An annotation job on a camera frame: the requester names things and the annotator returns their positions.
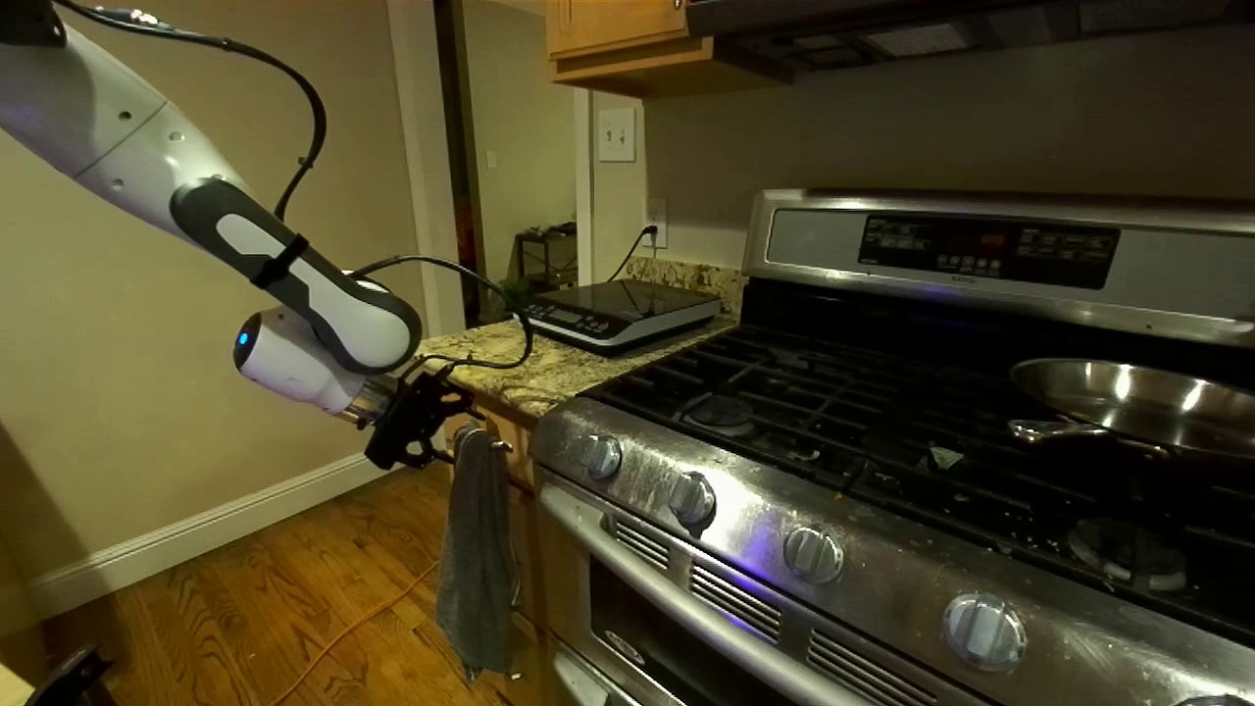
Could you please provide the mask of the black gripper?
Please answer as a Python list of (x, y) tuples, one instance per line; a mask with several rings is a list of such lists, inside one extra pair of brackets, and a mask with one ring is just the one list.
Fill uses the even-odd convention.
[(450, 386), (445, 373), (420, 373), (405, 382), (371, 425), (365, 459), (382, 471), (422, 467), (439, 459), (436, 433), (469, 409), (469, 391)]

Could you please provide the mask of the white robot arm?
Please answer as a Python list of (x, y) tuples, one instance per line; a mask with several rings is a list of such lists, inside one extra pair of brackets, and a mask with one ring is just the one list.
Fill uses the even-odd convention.
[(235, 368), (310, 409), (370, 429), (382, 471), (456, 459), (445, 438), (469, 398), (447, 368), (420, 373), (420, 315), (343, 271), (264, 208), (173, 100), (56, 8), (79, 0), (0, 0), (0, 128), (114, 208), (209, 251), (273, 298), (230, 344)]

